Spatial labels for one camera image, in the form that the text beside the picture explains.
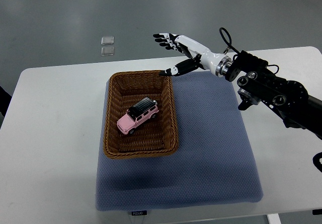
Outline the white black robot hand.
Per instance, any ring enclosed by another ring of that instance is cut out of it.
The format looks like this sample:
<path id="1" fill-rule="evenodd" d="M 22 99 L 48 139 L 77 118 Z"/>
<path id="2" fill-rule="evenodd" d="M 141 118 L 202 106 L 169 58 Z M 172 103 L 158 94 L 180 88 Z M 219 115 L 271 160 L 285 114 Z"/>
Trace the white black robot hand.
<path id="1" fill-rule="evenodd" d="M 229 57 L 223 53 L 213 53 L 201 43 L 184 35 L 172 33 L 153 34 L 155 42 L 166 50 L 183 51 L 187 56 L 200 57 L 202 68 L 208 69 L 216 76 L 224 76 L 229 67 Z M 197 69 L 197 62 L 193 59 L 186 59 L 166 70 L 161 70 L 158 75 L 163 77 L 181 76 Z"/>

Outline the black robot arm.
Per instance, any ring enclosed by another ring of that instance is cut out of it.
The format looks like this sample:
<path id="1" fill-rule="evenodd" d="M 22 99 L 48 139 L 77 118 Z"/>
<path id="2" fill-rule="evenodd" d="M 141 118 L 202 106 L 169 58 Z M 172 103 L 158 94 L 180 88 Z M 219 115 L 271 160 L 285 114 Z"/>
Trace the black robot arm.
<path id="1" fill-rule="evenodd" d="M 252 105 L 264 103 L 287 128 L 302 128 L 321 138 L 321 100 L 308 94 L 303 84 L 278 77 L 268 68 L 270 64 L 232 45 L 229 32 L 221 27 L 220 35 L 226 44 L 223 53 L 213 53 L 201 43 L 184 35 L 154 34 L 155 41 L 167 50 L 175 50 L 187 59 L 175 66 L 161 70 L 160 76 L 178 77 L 200 68 L 217 77 L 236 81 L 244 111 Z"/>

